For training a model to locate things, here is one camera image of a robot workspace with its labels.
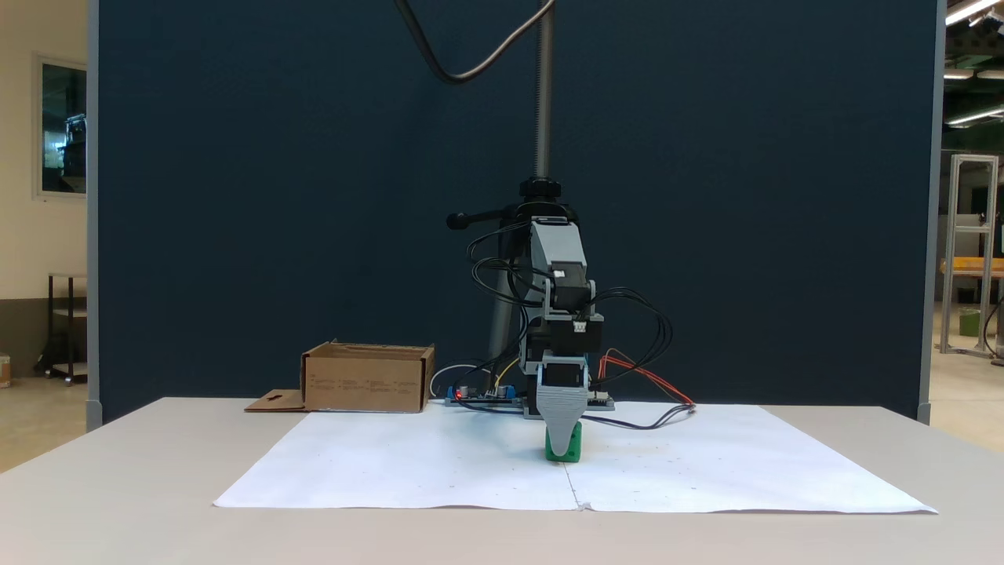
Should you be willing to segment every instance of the cardboard box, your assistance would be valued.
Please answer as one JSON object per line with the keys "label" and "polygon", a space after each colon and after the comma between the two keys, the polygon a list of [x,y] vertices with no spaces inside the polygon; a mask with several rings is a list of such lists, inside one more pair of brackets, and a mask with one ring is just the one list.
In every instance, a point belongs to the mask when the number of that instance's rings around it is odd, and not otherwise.
{"label": "cardboard box", "polygon": [[273,390],[249,412],[421,412],[436,348],[324,343],[300,358],[300,389]]}
{"label": "cardboard box", "polygon": [[0,353],[0,388],[10,386],[10,356]]}

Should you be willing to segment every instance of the green block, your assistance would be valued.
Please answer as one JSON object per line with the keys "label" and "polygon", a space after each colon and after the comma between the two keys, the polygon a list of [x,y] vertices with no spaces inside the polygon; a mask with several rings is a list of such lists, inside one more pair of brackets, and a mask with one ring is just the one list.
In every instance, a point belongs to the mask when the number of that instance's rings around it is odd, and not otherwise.
{"label": "green block", "polygon": [[551,435],[544,435],[545,456],[549,462],[561,462],[566,464],[576,464],[582,457],[582,422],[575,422],[575,429],[571,431],[571,441],[568,442],[568,451],[563,456],[555,456],[551,451]]}
{"label": "green block", "polygon": [[964,309],[959,315],[959,335],[976,338],[980,330],[980,311]]}

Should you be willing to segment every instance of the ceiling light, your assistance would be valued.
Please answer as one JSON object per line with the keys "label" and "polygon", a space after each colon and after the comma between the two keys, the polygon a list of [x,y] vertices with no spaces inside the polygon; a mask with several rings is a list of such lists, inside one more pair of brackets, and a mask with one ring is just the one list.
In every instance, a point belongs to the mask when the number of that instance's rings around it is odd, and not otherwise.
{"label": "ceiling light", "polygon": [[945,18],[945,25],[959,23],[980,10],[985,10],[1000,1],[1001,0],[970,0],[969,2],[962,4],[958,8],[949,12],[948,17]]}
{"label": "ceiling light", "polygon": [[1004,105],[997,105],[988,109],[983,109],[975,113],[967,113],[965,115],[960,115],[946,121],[949,125],[957,125],[959,123],[965,123],[966,121],[972,121],[973,119],[979,119],[981,117],[990,117],[991,115],[999,117],[998,113],[1004,111]]}
{"label": "ceiling light", "polygon": [[946,80],[965,80],[973,77],[974,70],[971,68],[946,68]]}

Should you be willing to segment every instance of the wooden table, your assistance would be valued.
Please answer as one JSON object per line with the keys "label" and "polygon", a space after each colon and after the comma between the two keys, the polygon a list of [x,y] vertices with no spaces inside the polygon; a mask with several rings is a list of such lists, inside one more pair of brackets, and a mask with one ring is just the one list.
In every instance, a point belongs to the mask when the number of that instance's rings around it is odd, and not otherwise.
{"label": "wooden table", "polygon": [[767,407],[941,515],[215,508],[304,417],[248,403],[166,398],[0,475],[0,562],[1004,563],[1004,455],[881,408]]}

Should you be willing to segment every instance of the window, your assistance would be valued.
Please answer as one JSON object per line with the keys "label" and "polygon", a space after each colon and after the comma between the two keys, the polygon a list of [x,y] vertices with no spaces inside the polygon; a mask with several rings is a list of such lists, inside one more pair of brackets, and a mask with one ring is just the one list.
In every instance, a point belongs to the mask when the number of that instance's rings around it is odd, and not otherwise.
{"label": "window", "polygon": [[83,64],[36,55],[36,197],[87,192],[87,71]]}

